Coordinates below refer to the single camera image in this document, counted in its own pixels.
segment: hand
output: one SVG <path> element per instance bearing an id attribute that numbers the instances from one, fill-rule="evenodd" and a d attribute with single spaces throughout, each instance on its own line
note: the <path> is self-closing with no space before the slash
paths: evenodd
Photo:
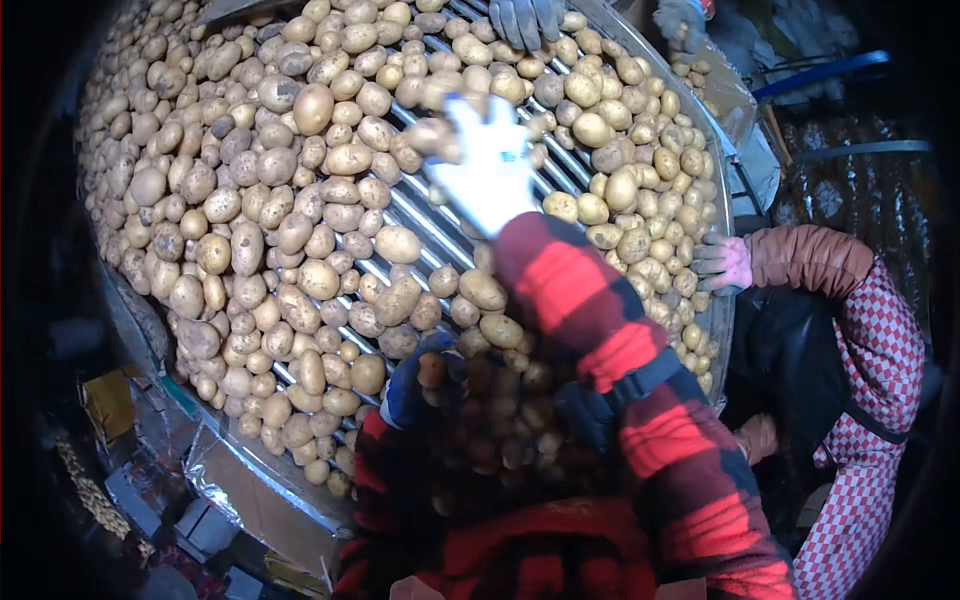
<path id="1" fill-rule="evenodd" d="M 560 39 L 564 0 L 492 0 L 490 22 L 500 37 L 517 50 L 539 50 L 543 42 Z"/>
<path id="2" fill-rule="evenodd" d="M 464 358 L 450 349 L 453 342 L 453 337 L 444 331 L 424 334 L 414 353 L 400 361 L 387 381 L 387 391 L 380 404 L 380 417 L 384 422 L 394 429 L 405 431 L 430 431 L 443 422 L 440 408 L 431 406 L 423 397 L 420 358 L 424 354 L 439 353 L 445 367 L 439 394 L 461 399 L 467 367 Z"/>
<path id="3" fill-rule="evenodd" d="M 693 62 L 706 35 L 707 17 L 700 0 L 660 0 L 654 23 L 667 41 L 678 46 L 683 62 Z"/>
<path id="4" fill-rule="evenodd" d="M 618 448 L 616 426 L 622 407 L 610 406 L 604 395 L 575 381 L 566 383 L 554 394 L 553 409 L 574 438 L 598 453 Z"/>
<path id="5" fill-rule="evenodd" d="M 715 275 L 700 281 L 697 289 L 714 296 L 739 294 L 754 284 L 750 251 L 742 237 L 705 233 L 702 248 L 693 249 L 690 271 L 697 275 Z"/>
<path id="6" fill-rule="evenodd" d="M 490 96 L 490 122 L 459 94 L 447 96 L 446 116 L 459 131 L 462 164 L 428 159 L 427 176 L 487 239 L 515 216 L 542 211 L 531 192 L 533 168 L 526 158 L 527 131 L 516 124 L 511 104 Z"/>

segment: person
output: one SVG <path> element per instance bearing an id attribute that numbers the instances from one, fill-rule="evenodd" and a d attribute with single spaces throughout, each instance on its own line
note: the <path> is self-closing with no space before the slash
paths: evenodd
<path id="1" fill-rule="evenodd" d="M 417 374 L 427 352 L 451 365 L 456 356 L 446 334 L 424 336 L 358 433 L 355 538 L 333 597 L 653 598 L 671 582 L 699 586 L 700 597 L 795 597 L 789 559 L 732 433 L 630 283 L 581 232 L 541 212 L 513 107 L 491 97 L 488 108 L 485 122 L 459 97 L 447 100 L 447 117 L 470 143 L 462 164 L 430 161 L 427 174 L 492 241 L 497 278 L 526 323 L 578 356 L 578 379 L 596 393 L 580 424 L 599 432 L 616 417 L 613 439 L 635 492 L 475 523 L 441 517 L 427 440 L 443 418 Z"/>
<path id="2" fill-rule="evenodd" d="M 768 513 L 777 529 L 793 529 L 807 495 L 830 484 L 809 534 L 784 543 L 801 598 L 842 598 L 890 526 L 923 337 L 883 261 L 847 233 L 802 225 L 704 242 L 690 266 L 707 276 L 700 289 L 738 294 L 730 417 L 759 409 L 734 436 L 751 465 L 789 458 L 799 503 L 786 501 L 782 527 Z"/>
<path id="3" fill-rule="evenodd" d="M 713 16 L 712 0 L 659 0 L 654 23 L 660 34 L 692 61 L 706 38 L 707 20 Z M 539 50 L 540 37 L 549 42 L 560 39 L 564 21 L 564 0 L 492 0 L 490 22 L 501 38 L 518 50 Z"/>

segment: red and white checkered apron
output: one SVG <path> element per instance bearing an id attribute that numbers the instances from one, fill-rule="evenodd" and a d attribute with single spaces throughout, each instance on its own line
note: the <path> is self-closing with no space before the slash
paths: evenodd
<path id="1" fill-rule="evenodd" d="M 853 399 L 885 428 L 909 429 L 920 398 L 924 341 L 879 258 L 833 328 Z M 902 454 L 902 444 L 882 440 L 846 413 L 814 453 L 820 468 L 832 457 L 837 474 L 794 561 L 803 600 L 843 598 L 867 570 L 890 526 Z"/>

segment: cardboard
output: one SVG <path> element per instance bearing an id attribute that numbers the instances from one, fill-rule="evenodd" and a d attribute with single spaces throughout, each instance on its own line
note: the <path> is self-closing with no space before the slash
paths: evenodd
<path id="1" fill-rule="evenodd" d="M 213 436 L 205 430 L 201 437 Z M 197 445 L 209 440 L 198 440 Z M 336 540 L 264 484 L 222 442 L 211 444 L 203 457 L 204 487 L 219 489 L 247 534 L 262 541 L 299 568 L 321 581 L 335 564 Z"/>

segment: metal bar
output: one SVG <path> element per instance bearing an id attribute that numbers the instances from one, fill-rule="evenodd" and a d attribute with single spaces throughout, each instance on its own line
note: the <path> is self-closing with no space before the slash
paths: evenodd
<path id="1" fill-rule="evenodd" d="M 836 148 L 822 148 L 811 152 L 804 152 L 793 157 L 797 162 L 823 160 L 838 156 L 871 155 L 887 152 L 931 152 L 930 143 L 921 139 L 897 139 L 885 142 L 870 142 L 867 144 L 851 144 Z"/>
<path id="2" fill-rule="evenodd" d="M 874 50 L 874 52 L 850 57 L 849 59 L 835 60 L 834 62 L 823 66 L 816 66 L 803 73 L 798 73 L 792 77 L 780 80 L 775 84 L 762 87 L 754 92 L 754 98 L 760 101 L 764 98 L 779 96 L 783 92 L 790 91 L 797 87 L 803 87 L 804 85 L 819 82 L 849 71 L 856 71 L 871 64 L 883 64 L 886 62 L 890 62 L 890 54 L 886 50 Z"/>

